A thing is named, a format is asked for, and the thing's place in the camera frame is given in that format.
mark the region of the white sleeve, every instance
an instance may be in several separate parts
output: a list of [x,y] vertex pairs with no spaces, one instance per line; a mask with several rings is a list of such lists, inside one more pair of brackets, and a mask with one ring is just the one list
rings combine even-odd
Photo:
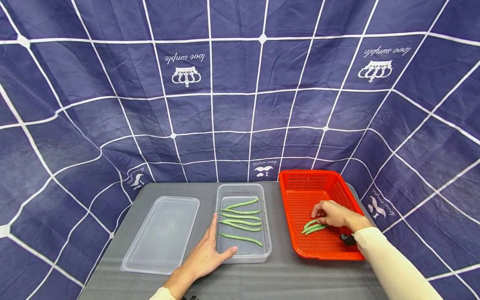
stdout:
[[176,299],[172,296],[168,288],[161,287],[150,298],[150,300],[176,300]]
[[390,300],[442,299],[420,271],[375,227],[353,234]]

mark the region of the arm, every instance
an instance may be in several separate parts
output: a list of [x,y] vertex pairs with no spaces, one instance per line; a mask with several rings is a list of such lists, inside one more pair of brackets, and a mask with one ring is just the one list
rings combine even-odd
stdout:
[[187,260],[176,269],[150,300],[179,300],[195,280],[210,274],[226,259],[232,257],[238,247],[231,247],[223,253],[216,251],[216,214],[210,228],[195,246]]
[[420,271],[398,251],[370,221],[334,201],[315,205],[312,217],[318,223],[347,226],[360,252],[372,265],[378,281],[391,300],[442,299]]

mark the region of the black object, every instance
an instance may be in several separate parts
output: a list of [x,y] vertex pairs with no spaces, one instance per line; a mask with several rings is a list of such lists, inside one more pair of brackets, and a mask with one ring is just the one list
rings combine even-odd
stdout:
[[357,243],[357,241],[351,234],[350,235],[342,234],[340,235],[340,239],[345,244],[345,246],[353,246]]

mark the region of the bird logo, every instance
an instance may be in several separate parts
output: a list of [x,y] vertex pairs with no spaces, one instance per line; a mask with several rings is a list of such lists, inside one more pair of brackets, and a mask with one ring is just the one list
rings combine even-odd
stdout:
[[372,204],[369,204],[368,205],[368,209],[370,210],[371,213],[373,213],[373,208],[375,208],[375,215],[372,216],[374,219],[376,219],[379,214],[383,215],[384,218],[387,217],[387,213],[385,212],[385,210],[381,207],[378,207],[378,204],[377,204],[377,199],[375,199],[375,197],[373,196],[370,196],[370,198],[372,199]]
[[258,168],[255,168],[255,171],[259,171],[260,173],[257,174],[257,177],[262,177],[262,176],[268,176],[268,171],[272,170],[273,167],[272,166],[266,166],[266,167],[258,167]]
[[140,177],[142,177],[143,174],[142,173],[138,173],[137,176],[135,176],[135,181],[130,185],[130,187],[134,186],[133,190],[135,191],[136,189],[139,189],[141,187],[143,187],[143,185],[145,184],[141,179]]

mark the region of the green bean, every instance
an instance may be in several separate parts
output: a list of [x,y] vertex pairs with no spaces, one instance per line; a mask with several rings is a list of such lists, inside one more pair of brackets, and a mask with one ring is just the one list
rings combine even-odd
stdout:
[[238,229],[242,229],[242,230],[246,230],[246,231],[260,231],[262,230],[261,227],[257,227],[257,228],[251,228],[251,227],[246,227],[246,226],[242,226],[242,225],[237,225],[237,224],[234,224],[234,223],[230,223],[228,221],[220,221],[219,223],[222,223],[222,224],[227,224],[227,225],[230,225],[232,227],[235,227],[235,228],[238,228]]
[[309,234],[311,234],[312,232],[316,232],[316,231],[325,229],[325,228],[327,228],[327,227],[328,227],[328,225],[323,225],[323,226],[320,226],[320,227],[316,227],[316,228],[310,229],[309,231],[305,232],[305,235],[309,235]]
[[309,231],[310,229],[314,229],[314,228],[318,228],[320,226],[323,226],[323,224],[315,224],[315,225],[312,225],[310,227],[307,227],[305,228],[303,231],[302,231],[302,234],[304,234],[305,232]]
[[220,213],[222,216],[227,217],[227,218],[234,218],[234,219],[251,219],[251,220],[257,220],[261,221],[257,216],[239,216],[239,215],[231,215],[231,214],[225,214],[225,213]]
[[255,199],[253,199],[251,201],[242,202],[242,203],[238,203],[238,204],[232,204],[232,205],[229,205],[229,206],[225,207],[225,209],[232,209],[232,208],[239,207],[239,206],[253,204],[255,202],[258,202],[259,199],[260,198],[256,197]]
[[303,229],[306,229],[308,226],[310,226],[311,224],[313,224],[317,221],[318,221],[318,219],[315,219],[315,220],[312,220],[312,221],[308,222],[307,224],[305,224],[305,226],[303,226]]
[[249,242],[252,242],[252,243],[257,244],[257,245],[259,245],[260,247],[263,247],[263,246],[264,246],[260,241],[255,240],[255,239],[239,237],[239,236],[236,236],[236,235],[230,235],[230,234],[225,234],[225,233],[221,233],[221,232],[219,232],[218,234],[221,235],[221,236],[224,237],[224,238],[236,239],[236,240],[246,240],[246,241],[249,241]]
[[235,220],[235,219],[225,219],[222,221],[229,222],[229,223],[239,223],[239,224],[248,225],[248,226],[260,226],[262,224],[261,222],[248,222],[248,221]]
[[224,212],[239,214],[239,215],[254,215],[254,214],[257,214],[257,213],[260,212],[260,209],[259,210],[254,210],[254,211],[251,211],[251,212],[241,212],[241,211],[238,211],[238,210],[228,209],[228,208],[222,208],[222,210]]

